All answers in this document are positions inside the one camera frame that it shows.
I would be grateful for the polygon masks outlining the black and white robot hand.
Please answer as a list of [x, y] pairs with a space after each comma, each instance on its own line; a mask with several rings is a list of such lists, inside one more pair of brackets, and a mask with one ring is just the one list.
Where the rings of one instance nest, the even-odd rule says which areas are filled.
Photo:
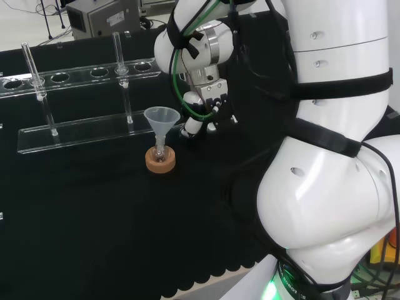
[[181, 129], [181, 136], [188, 139], [195, 138], [203, 129], [215, 133], [238, 123], [225, 79], [191, 86], [182, 97], [182, 107], [188, 119]]

